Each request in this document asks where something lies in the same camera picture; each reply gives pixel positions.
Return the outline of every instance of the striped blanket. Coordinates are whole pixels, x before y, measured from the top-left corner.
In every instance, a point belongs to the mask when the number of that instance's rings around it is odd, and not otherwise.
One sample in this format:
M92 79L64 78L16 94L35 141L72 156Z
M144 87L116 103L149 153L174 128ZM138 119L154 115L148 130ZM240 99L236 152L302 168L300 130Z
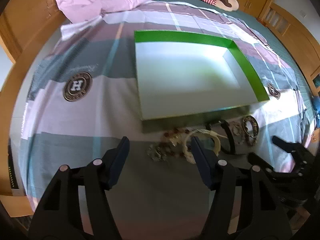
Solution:
M141 29L233 39L266 89L271 83L281 92L279 100L270 97L252 112L260 127L258 143L238 146L238 153L256 152L276 171L288 171L291 156L272 145L270 137L301 142L310 134L313 119L305 115L292 68L257 31L217 11L153 1L131 11L62 26L62 39L36 70L26 102L19 166L31 205L35 209L60 165L87 165L127 136L128 159L118 184L107 192L122 238L185 239L199 234L208 214L209 192L195 165L183 158L154 163L146 154L163 133L142 133L133 37ZM86 96L69 102L63 90L79 72L90 73L92 85ZM221 156L235 166L250 167L245 155ZM84 201L81 188L84 228L90 232Z

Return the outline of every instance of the wooden headboard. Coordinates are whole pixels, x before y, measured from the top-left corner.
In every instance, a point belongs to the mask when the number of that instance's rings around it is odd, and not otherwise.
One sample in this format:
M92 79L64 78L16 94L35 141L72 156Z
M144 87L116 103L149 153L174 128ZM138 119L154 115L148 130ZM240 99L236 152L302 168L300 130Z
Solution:
M320 74L320 44L292 14L270 3L262 21L287 48L304 74L313 95L318 95L313 79Z

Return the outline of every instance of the plaid bedsheet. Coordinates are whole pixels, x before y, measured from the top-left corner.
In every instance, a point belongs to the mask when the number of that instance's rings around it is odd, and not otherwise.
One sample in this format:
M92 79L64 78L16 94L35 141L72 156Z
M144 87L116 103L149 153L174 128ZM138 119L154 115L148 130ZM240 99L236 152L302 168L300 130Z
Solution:
M131 11L62 26L62 39L36 70L26 102L19 166L31 205L35 209L60 165L87 165L127 136L128 159L118 184L107 192L122 238L185 239L201 231L209 210L209 191L195 165L183 158L154 163L146 154L163 133L142 133L133 35L143 29L233 39L263 85L271 83L281 92L279 100L270 97L252 112L260 127L258 143L238 146L239 154L256 152L276 171L288 171L292 158L272 145L271 136L301 142L314 122L305 115L292 68L262 35L233 17L191 5L153 1ZM68 102L63 97L64 86L79 72L90 73L92 86L86 96ZM250 167L245 155L220 156L235 166ZM84 201L80 189L84 228L90 232Z

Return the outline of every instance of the wooden bed frame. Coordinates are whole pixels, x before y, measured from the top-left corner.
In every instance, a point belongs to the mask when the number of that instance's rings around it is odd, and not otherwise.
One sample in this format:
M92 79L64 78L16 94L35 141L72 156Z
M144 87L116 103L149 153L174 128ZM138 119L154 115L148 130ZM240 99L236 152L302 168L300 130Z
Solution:
M320 88L312 79L320 73L320 45L296 18L273 2L267 1L258 20L287 47L317 95ZM54 0L10 0L0 16L0 45L13 62L0 93L0 200L12 217L33 213L27 197L13 196L11 191L8 139L14 105L30 65L65 19Z

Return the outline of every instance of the black bracelet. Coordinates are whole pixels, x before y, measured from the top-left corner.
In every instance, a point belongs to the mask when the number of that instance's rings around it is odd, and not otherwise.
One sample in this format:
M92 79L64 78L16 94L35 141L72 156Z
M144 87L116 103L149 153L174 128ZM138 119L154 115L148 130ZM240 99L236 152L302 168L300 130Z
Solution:
M229 144L230 144L230 151L226 150L225 148L223 148L221 146L221 150L225 153L225 154L231 154L231 155L235 155L236 154L236 146L235 146L235 140L233 138L233 135L232 135L232 132L230 130L230 127L229 127L229 123L226 121L226 120L219 120L217 122L209 122L205 125L205 128L207 130L211 130L211 126L212 125L216 125L216 124L219 124L223 130L225 130L226 132L226 135L228 137L228 140L229 140Z

